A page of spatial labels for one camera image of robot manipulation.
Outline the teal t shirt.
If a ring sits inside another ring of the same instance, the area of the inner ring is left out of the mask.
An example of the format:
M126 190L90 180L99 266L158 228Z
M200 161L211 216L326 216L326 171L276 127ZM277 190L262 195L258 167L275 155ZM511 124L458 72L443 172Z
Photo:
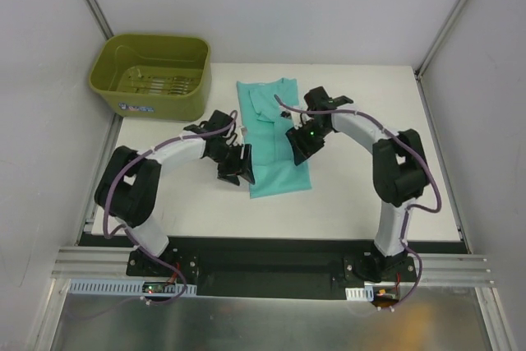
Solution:
M286 132L293 122L281 116L280 98L285 104L299 105L295 79L281 78L270 83L237 83L244 141L252 146L251 162L255 183L250 197L261 198L311 189L308 164L296 165Z

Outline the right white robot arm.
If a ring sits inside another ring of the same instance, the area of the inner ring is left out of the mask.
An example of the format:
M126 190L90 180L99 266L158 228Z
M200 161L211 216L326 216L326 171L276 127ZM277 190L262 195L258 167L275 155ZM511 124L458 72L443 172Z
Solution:
M431 183L422 141L413 129L393 133L374 117L360 112L346 96L331 98L322 86L304 95L305 110L286 105L283 115L295 115L286 132L295 165L310 159L331 132L343 133L372 157L372 181L381 199L381 216L370 252L353 264L353 273L371 282L396 275L408 256L406 236L410 210Z

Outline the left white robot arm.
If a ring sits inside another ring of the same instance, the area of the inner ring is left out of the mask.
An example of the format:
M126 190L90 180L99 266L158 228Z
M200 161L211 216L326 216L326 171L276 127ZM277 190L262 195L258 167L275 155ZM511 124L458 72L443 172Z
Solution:
M256 183L250 144L237 129L238 112L215 110L209 119L184 127L172 138L146 150L120 145L106 165L94 200L103 211L103 235L122 230L146 253L145 266L154 275L173 268L168 235L153 216L161 178L184 164L208 158L217 164L217 178L238 186Z

